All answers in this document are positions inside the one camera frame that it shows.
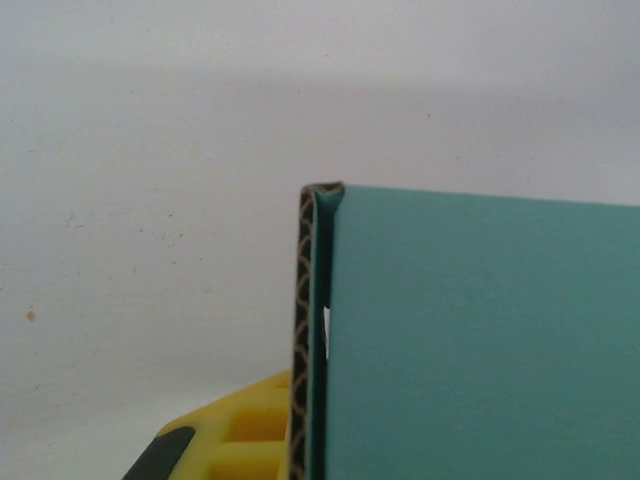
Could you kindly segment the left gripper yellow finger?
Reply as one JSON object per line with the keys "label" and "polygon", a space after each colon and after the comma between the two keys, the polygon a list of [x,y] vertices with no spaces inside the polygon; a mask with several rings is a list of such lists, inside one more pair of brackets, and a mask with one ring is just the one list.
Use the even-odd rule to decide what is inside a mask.
{"label": "left gripper yellow finger", "polygon": [[286,479],[290,382],[286,370],[169,422],[123,478]]}

